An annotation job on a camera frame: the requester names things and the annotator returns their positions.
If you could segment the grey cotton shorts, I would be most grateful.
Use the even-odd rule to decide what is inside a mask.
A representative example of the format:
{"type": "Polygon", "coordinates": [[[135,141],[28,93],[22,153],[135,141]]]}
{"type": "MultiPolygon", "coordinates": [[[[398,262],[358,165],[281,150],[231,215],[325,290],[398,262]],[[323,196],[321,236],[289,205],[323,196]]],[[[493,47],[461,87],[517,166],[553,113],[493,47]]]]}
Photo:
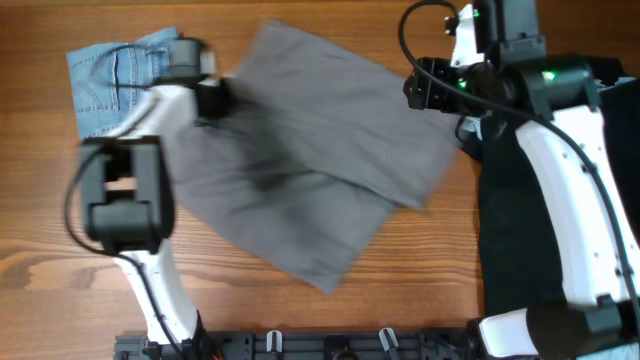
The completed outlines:
{"type": "Polygon", "coordinates": [[[409,108],[401,77],[279,21],[262,25],[230,87],[229,116],[162,131],[176,200],[325,293],[455,157],[454,116],[409,108]]]}

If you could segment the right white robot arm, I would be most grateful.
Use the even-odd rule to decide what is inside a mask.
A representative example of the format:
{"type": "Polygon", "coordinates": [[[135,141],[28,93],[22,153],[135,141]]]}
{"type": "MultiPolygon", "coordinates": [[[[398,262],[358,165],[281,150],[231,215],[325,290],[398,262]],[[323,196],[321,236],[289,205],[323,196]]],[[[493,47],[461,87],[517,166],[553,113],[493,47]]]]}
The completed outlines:
{"type": "Polygon", "coordinates": [[[414,109],[474,118],[486,313],[465,359],[639,354],[639,245],[585,58],[551,55],[532,1],[452,8],[449,59],[412,58],[414,109]]]}

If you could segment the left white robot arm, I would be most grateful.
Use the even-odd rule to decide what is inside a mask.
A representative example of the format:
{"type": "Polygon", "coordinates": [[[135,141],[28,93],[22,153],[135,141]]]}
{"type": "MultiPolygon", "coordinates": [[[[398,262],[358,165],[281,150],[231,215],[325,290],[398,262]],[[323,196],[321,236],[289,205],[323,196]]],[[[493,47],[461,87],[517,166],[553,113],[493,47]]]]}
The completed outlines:
{"type": "Polygon", "coordinates": [[[192,37],[171,39],[166,64],[147,83],[132,83],[139,102],[116,128],[83,140],[80,164],[67,188],[63,216],[80,197],[87,251],[120,267],[144,315],[147,332],[126,349],[116,342],[117,359],[219,359],[187,294],[172,255],[175,201],[166,162],[168,131],[174,125],[212,125],[229,114],[233,95],[215,77],[208,46],[192,37]]]}

